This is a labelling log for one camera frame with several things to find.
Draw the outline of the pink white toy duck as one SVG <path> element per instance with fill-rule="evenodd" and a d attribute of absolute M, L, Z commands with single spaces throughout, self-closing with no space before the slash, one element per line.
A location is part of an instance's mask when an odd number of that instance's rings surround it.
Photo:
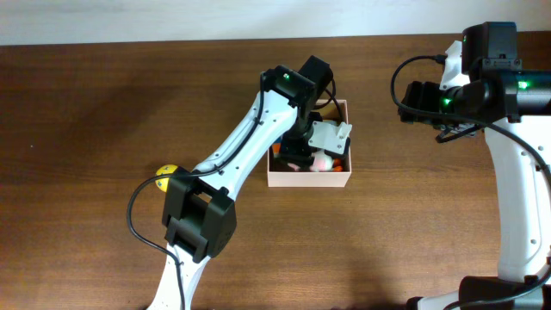
<path fill-rule="evenodd" d="M 309 166 L 300 166 L 297 164 L 288 163 L 288 167 L 293 171 L 308 171 L 308 172 L 343 172 L 344 165 L 341 159 L 332 157 L 316 157 L 313 163 Z"/>

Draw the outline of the yellow ball with blue letters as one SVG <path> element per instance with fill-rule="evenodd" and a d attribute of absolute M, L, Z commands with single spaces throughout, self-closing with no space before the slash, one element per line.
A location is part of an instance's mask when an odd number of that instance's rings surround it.
<path fill-rule="evenodd" d="M 170 175 L 175 173 L 179 167 L 175 164 L 166 164 L 160 167 L 156 171 L 156 176 L 163 176 L 163 178 L 159 178 L 155 181 L 156 186 L 163 191 L 164 193 L 167 192 L 168 184 L 170 181 Z"/>

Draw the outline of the multicoloured puzzle cube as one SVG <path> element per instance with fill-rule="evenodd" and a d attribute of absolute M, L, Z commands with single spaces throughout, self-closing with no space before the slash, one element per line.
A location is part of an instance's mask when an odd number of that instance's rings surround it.
<path fill-rule="evenodd" d="M 280 156 L 282 146 L 282 138 L 278 138 L 271 146 L 273 156 L 278 158 Z"/>

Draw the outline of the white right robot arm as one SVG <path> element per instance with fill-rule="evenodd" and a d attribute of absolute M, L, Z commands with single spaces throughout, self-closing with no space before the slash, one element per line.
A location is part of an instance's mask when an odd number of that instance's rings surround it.
<path fill-rule="evenodd" d="M 401 121 L 482 130 L 498 188 L 496 276 L 466 276 L 457 290 L 413 297 L 409 309 L 550 307 L 550 74 L 489 71 L 442 87 L 414 81 L 397 103 Z"/>

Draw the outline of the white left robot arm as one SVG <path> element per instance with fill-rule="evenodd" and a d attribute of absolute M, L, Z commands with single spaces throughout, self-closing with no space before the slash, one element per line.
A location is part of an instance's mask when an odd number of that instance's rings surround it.
<path fill-rule="evenodd" d="M 167 258 L 151 309 L 191 307 L 207 263 L 235 232 L 235 200 L 246 178 L 281 137 L 298 141 L 292 156 L 305 155 L 311 111 L 332 80 L 326 63 L 267 70 L 250 110 L 216 151 L 193 170 L 164 167 L 156 175 L 166 186 L 161 221 Z"/>

